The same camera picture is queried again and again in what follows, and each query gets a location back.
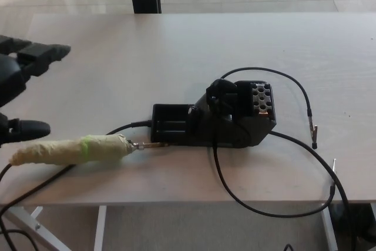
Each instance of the white table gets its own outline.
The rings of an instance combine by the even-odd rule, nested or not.
[[[374,14],[38,15],[28,39],[72,46],[2,108],[9,118],[48,122],[48,139],[104,134],[149,119],[154,103],[195,103],[225,72],[264,66],[292,75],[307,90],[319,125],[317,152],[328,163],[337,159],[349,200],[376,200]],[[275,130],[311,143],[305,101],[293,82],[256,71],[229,79],[271,83]],[[148,134],[125,132],[132,140]],[[4,146],[0,167],[18,146]],[[327,173],[286,140],[268,136],[254,148],[219,149],[219,158],[243,200],[320,202],[328,196]],[[0,183],[0,203],[59,169],[12,168]],[[227,200],[210,150],[171,147],[135,152],[117,164],[78,166],[23,205]]]

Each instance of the metal clip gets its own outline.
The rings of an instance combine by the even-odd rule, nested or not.
[[[167,147],[170,146],[168,143],[164,142],[153,142],[153,143],[132,143],[132,145],[138,149],[138,150],[143,150],[145,148],[158,148],[158,147]]]
[[[312,117],[308,117],[312,138],[312,148],[317,149],[317,125],[313,126]]]

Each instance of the white table leg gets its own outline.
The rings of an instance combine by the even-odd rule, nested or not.
[[[325,208],[321,212],[321,216],[323,217],[324,229],[325,229],[325,234],[327,236],[329,251],[338,251],[337,241],[335,240],[335,234],[334,234],[333,225],[331,223],[329,209]]]
[[[39,242],[47,249],[54,251],[71,251],[25,209],[21,207],[12,207],[9,208],[4,216],[17,227],[28,232],[35,239],[35,241]]]
[[[41,213],[41,211],[43,210],[43,207],[42,206],[38,206],[37,208],[35,208],[35,210],[31,213],[31,216],[36,219],[36,217],[39,216],[39,214]]]
[[[105,234],[106,212],[107,206],[99,206],[94,251],[102,251],[103,235]]]

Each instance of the gray carpet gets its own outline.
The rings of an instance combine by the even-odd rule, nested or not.
[[[266,204],[266,211],[298,213],[310,205]],[[44,208],[38,220],[73,251],[93,250],[98,208]],[[19,251],[32,251],[22,235]],[[340,251],[350,249],[337,238]],[[256,215],[235,202],[150,203],[107,209],[103,251],[328,251],[321,215],[272,219]],[[371,245],[359,242],[359,251]],[[3,238],[0,250],[8,251]]]

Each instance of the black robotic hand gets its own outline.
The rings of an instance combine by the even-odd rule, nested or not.
[[[67,45],[45,45],[0,35],[0,107],[26,89],[31,76],[45,73],[49,64],[61,61],[71,51]],[[9,56],[16,53],[16,58]],[[0,146],[41,138],[50,133],[47,123],[8,120],[0,113]]]

